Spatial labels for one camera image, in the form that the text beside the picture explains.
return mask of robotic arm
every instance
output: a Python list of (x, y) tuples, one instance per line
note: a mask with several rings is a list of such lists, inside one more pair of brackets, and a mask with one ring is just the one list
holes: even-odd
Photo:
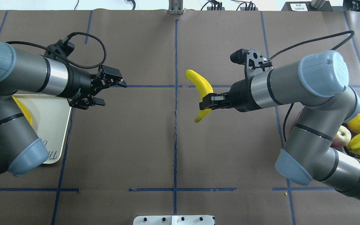
[(207, 94), (200, 110), (247, 112), (301, 102), (304, 108), (280, 150), (276, 171), (297, 184), (315, 179), (360, 200), (360, 160), (330, 148), (340, 125), (360, 111), (360, 98), (348, 86), (341, 54), (334, 50), (312, 54), (266, 71), (272, 64), (255, 49), (240, 49), (230, 59), (245, 65), (245, 79), (235, 82), (229, 92)]
[(67, 98), (71, 107), (86, 110), (105, 105), (94, 97), (99, 91), (113, 85), (127, 87), (118, 69), (100, 65), (97, 74), (90, 74), (69, 65), (72, 36), (50, 45), (44, 56), (0, 42), (0, 174), (9, 171), (20, 176), (48, 158), (41, 138), (12, 98), (16, 91)]

